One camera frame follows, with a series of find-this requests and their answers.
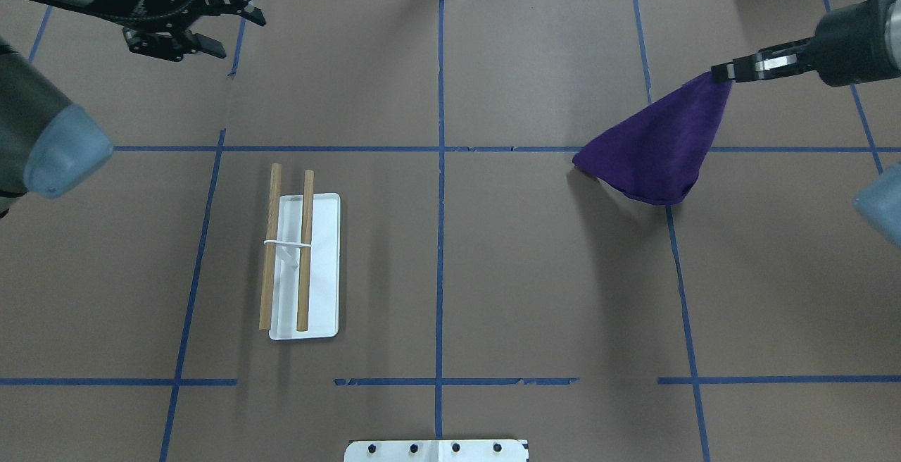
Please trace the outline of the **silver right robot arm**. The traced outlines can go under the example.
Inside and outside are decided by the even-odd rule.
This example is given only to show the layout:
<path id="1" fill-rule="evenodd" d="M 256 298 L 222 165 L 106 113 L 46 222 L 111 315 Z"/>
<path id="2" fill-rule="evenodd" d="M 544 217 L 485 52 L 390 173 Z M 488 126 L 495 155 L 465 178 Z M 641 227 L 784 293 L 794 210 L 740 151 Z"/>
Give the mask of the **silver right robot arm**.
<path id="1" fill-rule="evenodd" d="M 718 82 L 756 82 L 815 71 L 831 87 L 899 77 L 899 0 L 866 0 L 823 16 L 812 37 L 769 46 L 711 68 Z"/>

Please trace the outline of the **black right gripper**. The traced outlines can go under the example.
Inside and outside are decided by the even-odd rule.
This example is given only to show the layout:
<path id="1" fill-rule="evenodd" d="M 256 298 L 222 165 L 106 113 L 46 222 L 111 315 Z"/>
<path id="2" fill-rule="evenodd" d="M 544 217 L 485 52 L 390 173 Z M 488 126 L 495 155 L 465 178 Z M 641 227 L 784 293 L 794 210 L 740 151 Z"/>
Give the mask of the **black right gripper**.
<path id="1" fill-rule="evenodd" d="M 827 13 L 814 36 L 763 48 L 710 68 L 715 82 L 756 82 L 808 73 L 831 87 L 889 78 L 889 5 L 868 0 Z"/>

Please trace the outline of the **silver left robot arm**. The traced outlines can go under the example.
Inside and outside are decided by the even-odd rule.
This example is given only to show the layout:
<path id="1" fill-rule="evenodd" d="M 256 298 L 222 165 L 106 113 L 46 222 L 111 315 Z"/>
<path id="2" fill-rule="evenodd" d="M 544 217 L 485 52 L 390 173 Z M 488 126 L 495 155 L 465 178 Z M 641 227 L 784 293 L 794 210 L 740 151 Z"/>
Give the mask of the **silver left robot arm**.
<path id="1" fill-rule="evenodd" d="M 205 17 L 266 25 L 254 0 L 26 0 L 43 13 L 30 48 L 2 42 L 2 216 L 57 199 L 121 150 L 189 153 L 184 138 L 223 113 L 225 86 L 205 73 L 222 42 Z"/>

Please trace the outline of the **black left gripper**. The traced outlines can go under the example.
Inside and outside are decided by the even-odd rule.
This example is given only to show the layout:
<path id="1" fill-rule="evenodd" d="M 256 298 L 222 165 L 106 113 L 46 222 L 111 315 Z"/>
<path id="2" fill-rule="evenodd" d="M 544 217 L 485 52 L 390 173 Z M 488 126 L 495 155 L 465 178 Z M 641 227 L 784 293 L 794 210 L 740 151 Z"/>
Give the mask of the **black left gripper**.
<path id="1" fill-rule="evenodd" d="M 237 15 L 264 27 L 266 18 L 253 0 L 125 0 L 123 37 L 129 51 L 171 62 L 187 55 L 227 58 L 222 42 L 194 33 L 199 16 Z"/>

